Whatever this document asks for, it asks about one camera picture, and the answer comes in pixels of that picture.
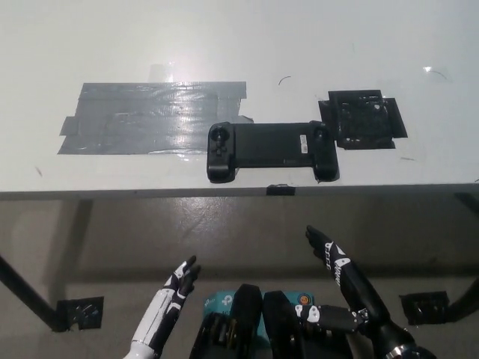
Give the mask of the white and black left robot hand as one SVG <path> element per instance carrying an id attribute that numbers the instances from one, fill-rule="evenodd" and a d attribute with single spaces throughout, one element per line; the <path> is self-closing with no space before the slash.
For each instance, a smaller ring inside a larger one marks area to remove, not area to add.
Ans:
<path id="1" fill-rule="evenodd" d="M 191 256 L 168 277 L 149 303 L 131 339 L 126 358 L 160 358 L 201 271 Z"/>

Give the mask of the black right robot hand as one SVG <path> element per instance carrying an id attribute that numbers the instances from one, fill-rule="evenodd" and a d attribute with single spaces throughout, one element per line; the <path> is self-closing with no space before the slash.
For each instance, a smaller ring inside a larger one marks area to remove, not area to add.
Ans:
<path id="1" fill-rule="evenodd" d="M 305 236 L 314 256 L 331 273 L 350 309 L 367 316 L 365 332 L 391 322 L 391 315 L 379 293 L 339 244 L 311 225 L 306 227 Z"/>

